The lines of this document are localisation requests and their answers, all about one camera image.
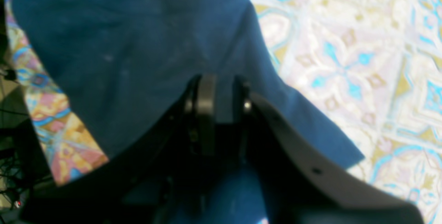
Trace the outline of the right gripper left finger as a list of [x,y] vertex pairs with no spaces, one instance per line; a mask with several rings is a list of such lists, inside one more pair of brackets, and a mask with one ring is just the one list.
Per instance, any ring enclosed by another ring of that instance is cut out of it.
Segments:
[[195,76],[179,100],[131,147],[61,187],[36,191],[21,210],[29,224],[164,222],[176,173],[216,154],[217,78]]

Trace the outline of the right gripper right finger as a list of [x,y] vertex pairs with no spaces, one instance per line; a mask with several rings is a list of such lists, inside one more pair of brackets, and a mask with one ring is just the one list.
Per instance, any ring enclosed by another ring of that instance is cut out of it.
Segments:
[[271,224],[422,224],[418,208],[356,179],[308,144],[236,76],[239,159],[257,172]]

